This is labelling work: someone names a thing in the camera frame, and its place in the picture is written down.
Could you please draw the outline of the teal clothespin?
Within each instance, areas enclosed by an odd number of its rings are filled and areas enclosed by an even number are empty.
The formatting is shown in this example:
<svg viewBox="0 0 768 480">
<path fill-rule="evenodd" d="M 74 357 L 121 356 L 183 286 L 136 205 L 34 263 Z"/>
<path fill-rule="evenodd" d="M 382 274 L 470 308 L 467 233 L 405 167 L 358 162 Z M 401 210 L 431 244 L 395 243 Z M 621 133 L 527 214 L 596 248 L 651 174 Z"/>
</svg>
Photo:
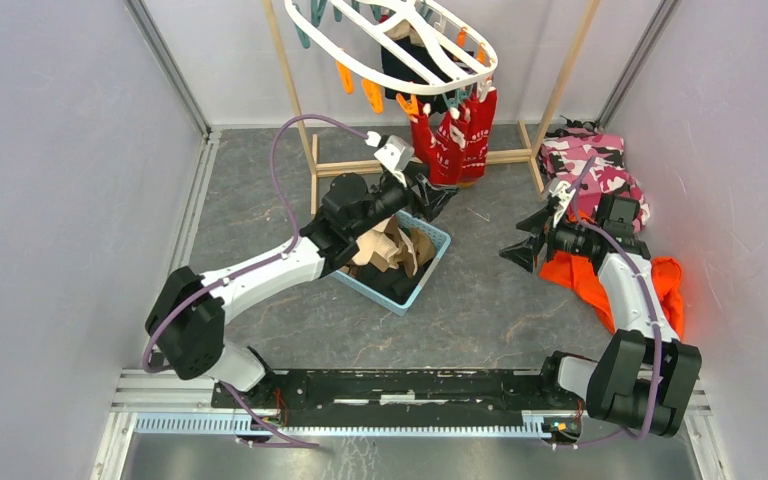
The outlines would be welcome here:
<svg viewBox="0 0 768 480">
<path fill-rule="evenodd" d="M 470 97 L 466 89 L 456 89 L 442 95 L 446 108 L 449 111 L 457 111 L 458 108 Z"/>
</svg>

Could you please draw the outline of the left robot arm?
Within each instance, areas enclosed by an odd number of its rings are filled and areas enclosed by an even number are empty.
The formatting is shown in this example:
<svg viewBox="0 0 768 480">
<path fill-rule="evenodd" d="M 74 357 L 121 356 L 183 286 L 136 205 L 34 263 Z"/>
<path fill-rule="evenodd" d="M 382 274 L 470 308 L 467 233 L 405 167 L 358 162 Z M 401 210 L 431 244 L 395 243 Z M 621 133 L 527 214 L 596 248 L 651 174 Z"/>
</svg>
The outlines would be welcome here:
<svg viewBox="0 0 768 480">
<path fill-rule="evenodd" d="M 422 171 L 404 181 L 384 172 L 375 185 L 359 174 L 335 177 L 313 219 L 283 244 L 219 270 L 173 270 L 145 323 L 143 369 L 171 370 L 181 380 L 207 376 L 233 387 L 250 407 L 266 405 L 274 394 L 266 364 L 250 348 L 227 345 L 226 325 L 263 300 L 346 266 L 360 237 L 398 212 L 435 219 L 457 192 L 432 185 Z"/>
</svg>

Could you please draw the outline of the red santa pattern sock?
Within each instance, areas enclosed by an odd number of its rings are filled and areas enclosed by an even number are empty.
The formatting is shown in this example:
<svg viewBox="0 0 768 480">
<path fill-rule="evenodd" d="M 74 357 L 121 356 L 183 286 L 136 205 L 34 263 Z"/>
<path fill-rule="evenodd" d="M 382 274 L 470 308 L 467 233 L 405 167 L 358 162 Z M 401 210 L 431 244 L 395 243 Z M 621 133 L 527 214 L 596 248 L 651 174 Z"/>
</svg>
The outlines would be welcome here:
<svg viewBox="0 0 768 480">
<path fill-rule="evenodd" d="M 476 121 L 478 120 L 477 101 L 466 100 L 459 106 L 458 118 L 452 120 L 451 137 L 458 147 L 456 159 L 460 161 L 458 184 L 470 186 L 483 174 L 485 161 L 481 157 L 481 136 L 476 139 L 473 136 L 478 132 Z"/>
</svg>

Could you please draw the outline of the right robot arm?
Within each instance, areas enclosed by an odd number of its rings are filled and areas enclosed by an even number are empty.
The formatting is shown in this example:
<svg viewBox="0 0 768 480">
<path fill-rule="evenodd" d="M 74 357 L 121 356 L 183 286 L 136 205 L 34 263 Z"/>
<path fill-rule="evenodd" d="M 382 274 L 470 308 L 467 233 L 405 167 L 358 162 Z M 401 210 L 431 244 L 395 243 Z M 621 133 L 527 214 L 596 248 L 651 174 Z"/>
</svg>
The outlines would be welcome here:
<svg viewBox="0 0 768 480">
<path fill-rule="evenodd" d="M 563 216 L 558 196 L 517 224 L 526 238 L 500 250 L 501 258 L 534 272 L 540 252 L 589 264 L 605 291 L 613 336 L 597 360 L 557 351 L 537 382 L 540 400 L 562 408 L 575 397 L 586 413 L 628 433 L 674 436 L 702 366 L 699 349 L 681 341 L 657 297 L 647 245 L 632 222 L 637 200 L 602 194 L 592 220 Z"/>
</svg>

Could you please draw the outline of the red white patterned sock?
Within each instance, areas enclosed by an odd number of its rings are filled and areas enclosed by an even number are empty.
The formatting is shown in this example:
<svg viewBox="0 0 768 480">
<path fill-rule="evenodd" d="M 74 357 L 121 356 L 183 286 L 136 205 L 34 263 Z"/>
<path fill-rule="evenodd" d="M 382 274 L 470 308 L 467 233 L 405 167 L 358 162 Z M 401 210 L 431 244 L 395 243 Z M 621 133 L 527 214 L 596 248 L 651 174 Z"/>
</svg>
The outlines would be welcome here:
<svg viewBox="0 0 768 480">
<path fill-rule="evenodd" d="M 477 101 L 476 113 L 478 114 L 478 120 L 476 121 L 475 127 L 478 132 L 473 136 L 473 138 L 476 139 L 478 136 L 481 136 L 481 157 L 485 161 L 486 168 L 489 134 L 492 131 L 492 125 L 495 117 L 498 92 L 494 87 L 494 90 L 489 93 L 486 100 L 481 103 L 478 102 L 476 96 L 473 96 L 470 99 Z"/>
</svg>

